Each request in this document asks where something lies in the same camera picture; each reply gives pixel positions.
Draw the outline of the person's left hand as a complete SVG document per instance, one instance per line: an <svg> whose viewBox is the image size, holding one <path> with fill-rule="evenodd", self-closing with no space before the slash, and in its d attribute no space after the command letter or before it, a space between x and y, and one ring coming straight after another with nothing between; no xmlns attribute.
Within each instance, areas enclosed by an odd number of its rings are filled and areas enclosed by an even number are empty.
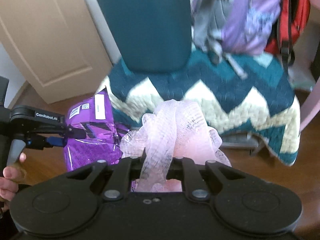
<svg viewBox="0 0 320 240"><path fill-rule="evenodd" d="M7 166L3 170L3 177L1 177L1 211L5 212L10 207L10 202L18 192L19 184L23 183L27 172L22 167L27 156L25 153L21 153L19 161L13 165Z"/></svg>

